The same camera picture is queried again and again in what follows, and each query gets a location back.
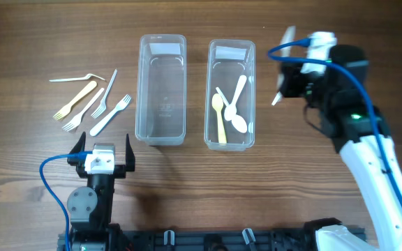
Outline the yellow plastic spoon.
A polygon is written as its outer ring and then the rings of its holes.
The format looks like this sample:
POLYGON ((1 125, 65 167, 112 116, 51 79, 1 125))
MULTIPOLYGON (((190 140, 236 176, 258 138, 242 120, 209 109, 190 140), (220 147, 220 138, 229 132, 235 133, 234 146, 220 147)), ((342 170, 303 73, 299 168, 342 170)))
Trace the yellow plastic spoon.
POLYGON ((217 117, 217 130, 218 130, 218 142, 220 144, 226 144, 227 138, 225 135, 225 128, 223 125, 223 117, 222 117, 222 110, 223 110, 223 100, 218 93, 215 93, 212 97, 211 105, 216 112, 217 117))

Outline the white spoon bowl down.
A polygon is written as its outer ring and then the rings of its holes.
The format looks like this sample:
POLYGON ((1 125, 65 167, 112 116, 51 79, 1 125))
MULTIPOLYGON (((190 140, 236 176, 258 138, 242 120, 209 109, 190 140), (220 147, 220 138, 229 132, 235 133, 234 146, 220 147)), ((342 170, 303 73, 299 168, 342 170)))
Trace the white spoon bowl down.
POLYGON ((241 95, 241 92, 246 84, 247 76, 241 75, 238 79, 232 102, 225 108, 224 117, 226 121, 231 121, 233 116, 237 113, 237 101, 241 95))

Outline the thick white plastic fork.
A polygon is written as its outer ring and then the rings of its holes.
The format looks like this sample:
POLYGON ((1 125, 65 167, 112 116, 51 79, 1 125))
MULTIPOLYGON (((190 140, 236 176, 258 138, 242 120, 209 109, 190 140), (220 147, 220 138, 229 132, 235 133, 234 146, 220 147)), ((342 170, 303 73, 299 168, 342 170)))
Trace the thick white plastic fork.
POLYGON ((113 119, 113 117, 120 111, 123 111, 124 109, 127 108, 131 101, 131 96, 129 94, 125 95, 122 100, 120 100, 115 108, 108 114, 106 115, 103 119, 101 119, 90 131, 89 134, 92 137, 95 137, 98 135, 103 128, 113 119))

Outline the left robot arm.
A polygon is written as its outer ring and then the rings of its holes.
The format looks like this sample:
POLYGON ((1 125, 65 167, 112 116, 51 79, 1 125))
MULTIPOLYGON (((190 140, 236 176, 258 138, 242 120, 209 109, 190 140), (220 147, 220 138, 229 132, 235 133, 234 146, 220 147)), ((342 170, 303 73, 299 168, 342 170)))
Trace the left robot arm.
POLYGON ((85 142, 86 134, 82 133, 67 158, 67 163, 87 184, 68 197, 70 229, 59 235, 57 250, 133 250, 120 225, 111 222, 114 182, 135 169, 129 138, 126 162, 122 165, 115 163, 114 144, 96 143, 91 151, 85 151, 85 142))

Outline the white spoon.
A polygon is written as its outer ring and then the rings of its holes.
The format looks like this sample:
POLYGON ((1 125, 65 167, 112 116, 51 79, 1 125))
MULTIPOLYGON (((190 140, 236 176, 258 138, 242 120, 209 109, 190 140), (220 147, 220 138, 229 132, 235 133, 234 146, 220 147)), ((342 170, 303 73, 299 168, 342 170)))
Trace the white spoon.
POLYGON ((281 92, 278 92, 275 96, 275 98, 273 99, 271 105, 275 106, 283 97, 283 94, 281 92))
MULTIPOLYGON (((286 29, 286 31, 281 39, 280 45, 284 45, 286 43, 291 43, 295 38, 295 33, 296 33, 296 26, 289 26, 286 29)), ((280 53, 281 53, 282 57, 289 56, 290 55, 290 47, 284 47, 283 49, 281 49, 280 53)), ((284 79, 283 73, 280 72, 278 74, 277 89, 281 88, 283 79, 284 79)))
MULTIPOLYGON (((224 96, 223 92, 220 90, 219 87, 216 87, 216 91, 217 91, 217 93, 220 95, 220 97, 222 98, 222 100, 223 100, 225 106, 228 107, 230 104, 229 104, 229 102, 227 101, 226 97, 224 96)), ((232 117, 231 122, 232 122, 233 127, 234 127, 237 131, 239 131, 240 133, 246 133, 246 132, 247 132, 247 129, 248 129, 247 123, 246 123, 246 121, 244 120, 244 118, 241 117, 240 115, 235 114, 235 115, 232 117)))

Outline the yellow plastic fork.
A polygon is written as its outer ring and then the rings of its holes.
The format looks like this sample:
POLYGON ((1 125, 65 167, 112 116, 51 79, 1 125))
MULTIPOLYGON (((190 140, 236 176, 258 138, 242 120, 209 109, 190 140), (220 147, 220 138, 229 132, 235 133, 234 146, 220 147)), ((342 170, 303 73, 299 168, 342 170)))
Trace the yellow plastic fork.
POLYGON ((93 91, 97 87, 96 81, 90 81, 68 104, 64 105, 54 116, 53 119, 55 120, 62 120, 66 117, 70 111, 72 110, 73 106, 83 99, 87 94, 93 91))

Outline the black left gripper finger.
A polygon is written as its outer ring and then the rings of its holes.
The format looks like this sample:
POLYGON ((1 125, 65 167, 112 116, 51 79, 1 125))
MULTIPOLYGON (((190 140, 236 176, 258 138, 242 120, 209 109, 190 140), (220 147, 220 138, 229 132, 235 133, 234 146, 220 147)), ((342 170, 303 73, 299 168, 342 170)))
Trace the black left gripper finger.
POLYGON ((85 144, 86 144, 86 132, 83 132, 80 135, 80 138, 78 139, 77 143, 69 152, 70 157, 67 158, 67 163, 69 165, 79 165, 84 162, 84 157, 82 156, 82 153, 84 152, 85 144))
POLYGON ((135 171, 135 154, 131 147, 129 134, 126 135, 126 154, 125 154, 125 162, 126 162, 126 171, 134 172, 135 171))

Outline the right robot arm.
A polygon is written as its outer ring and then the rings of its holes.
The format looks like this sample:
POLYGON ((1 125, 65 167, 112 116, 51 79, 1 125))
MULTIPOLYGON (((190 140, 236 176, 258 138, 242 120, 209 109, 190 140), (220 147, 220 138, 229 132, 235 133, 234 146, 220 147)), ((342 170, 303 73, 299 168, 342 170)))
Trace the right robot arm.
POLYGON ((304 98, 318 109, 318 129, 352 173, 371 216, 381 250, 402 250, 402 173, 394 141, 380 110, 364 87, 369 65, 364 51, 334 45, 324 59, 291 57, 293 46, 312 49, 309 38, 271 48, 281 64, 284 98, 304 98))

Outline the translucent slim plastic fork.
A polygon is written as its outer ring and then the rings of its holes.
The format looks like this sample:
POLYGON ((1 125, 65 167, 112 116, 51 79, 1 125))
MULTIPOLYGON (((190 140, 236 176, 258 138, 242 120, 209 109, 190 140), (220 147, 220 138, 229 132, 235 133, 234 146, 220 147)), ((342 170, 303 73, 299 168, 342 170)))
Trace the translucent slim plastic fork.
POLYGON ((110 79, 110 82, 109 82, 109 84, 108 84, 108 86, 107 86, 107 89, 106 89, 106 91, 105 91, 105 94, 104 94, 104 96, 102 97, 102 99, 100 100, 100 105, 99 105, 99 106, 96 108, 96 110, 91 114, 91 116, 92 116, 94 119, 97 119, 97 118, 106 110, 106 108, 107 108, 106 100, 107 100, 107 97, 108 97, 108 95, 109 95, 109 92, 110 92, 110 90, 111 90, 111 88, 112 88, 112 85, 114 84, 114 81, 115 81, 115 79, 116 79, 117 73, 118 73, 118 70, 115 69, 114 72, 113 72, 113 74, 112 74, 112 77, 111 77, 111 79, 110 79))

